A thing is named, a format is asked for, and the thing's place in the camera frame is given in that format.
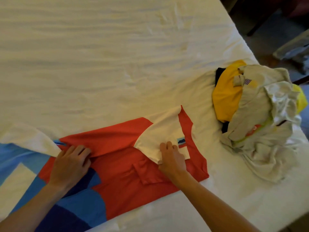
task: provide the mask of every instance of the white sheet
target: white sheet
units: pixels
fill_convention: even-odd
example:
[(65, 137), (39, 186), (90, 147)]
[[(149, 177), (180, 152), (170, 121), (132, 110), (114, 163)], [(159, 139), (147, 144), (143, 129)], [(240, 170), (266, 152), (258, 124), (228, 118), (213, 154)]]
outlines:
[[(204, 186), (262, 231), (309, 210), (308, 144), (273, 185), (219, 142), (213, 70), (256, 62), (219, 0), (0, 0), (0, 16), (1, 123), (56, 139), (183, 105), (208, 161)], [(189, 230), (207, 226), (181, 192), (92, 229)]]

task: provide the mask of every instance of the bedsheet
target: bedsheet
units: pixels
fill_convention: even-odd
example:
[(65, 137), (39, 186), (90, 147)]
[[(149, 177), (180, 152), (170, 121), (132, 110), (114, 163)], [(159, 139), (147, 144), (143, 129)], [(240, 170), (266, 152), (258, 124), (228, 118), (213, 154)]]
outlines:
[[(257, 63), (219, 0), (0, 0), (0, 126), (49, 138), (183, 105), (207, 159), (210, 191), (262, 231), (309, 210), (308, 141), (279, 184), (255, 176), (219, 142), (214, 70)], [(181, 192), (91, 231), (209, 231)]]

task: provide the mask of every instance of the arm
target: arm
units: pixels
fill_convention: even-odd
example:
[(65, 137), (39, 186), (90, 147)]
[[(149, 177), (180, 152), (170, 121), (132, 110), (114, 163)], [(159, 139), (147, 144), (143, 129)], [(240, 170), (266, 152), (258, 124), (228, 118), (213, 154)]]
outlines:
[(171, 142), (161, 143), (162, 171), (189, 199), (212, 232), (259, 232), (242, 215), (198, 183), (186, 170), (184, 156)]
[(87, 173), (91, 150), (71, 146), (57, 156), (49, 183), (27, 204), (0, 223), (0, 231), (34, 231), (54, 204)]

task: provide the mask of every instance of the pile of clothes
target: pile of clothes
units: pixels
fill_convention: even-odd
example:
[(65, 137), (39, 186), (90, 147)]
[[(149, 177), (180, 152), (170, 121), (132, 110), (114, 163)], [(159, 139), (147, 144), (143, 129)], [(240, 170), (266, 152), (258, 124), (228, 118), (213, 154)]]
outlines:
[(296, 164), (297, 148), (288, 142), (292, 125), (300, 125), (298, 114), (307, 106), (288, 71), (236, 61), (217, 69), (212, 97), (224, 147), (242, 155), (259, 177), (283, 179)]

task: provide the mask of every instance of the hand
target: hand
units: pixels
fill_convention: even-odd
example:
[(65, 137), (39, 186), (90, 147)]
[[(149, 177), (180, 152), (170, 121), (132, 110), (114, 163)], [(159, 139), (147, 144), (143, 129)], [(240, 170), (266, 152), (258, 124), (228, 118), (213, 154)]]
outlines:
[(66, 194), (87, 173), (91, 164), (87, 158), (90, 153), (91, 150), (82, 145), (77, 148), (71, 146), (66, 152), (61, 151), (55, 160), (47, 185)]
[(171, 142), (161, 143), (160, 151), (162, 153), (162, 164), (159, 165), (159, 170), (178, 187), (183, 177), (189, 174), (184, 155), (180, 154), (178, 147)]

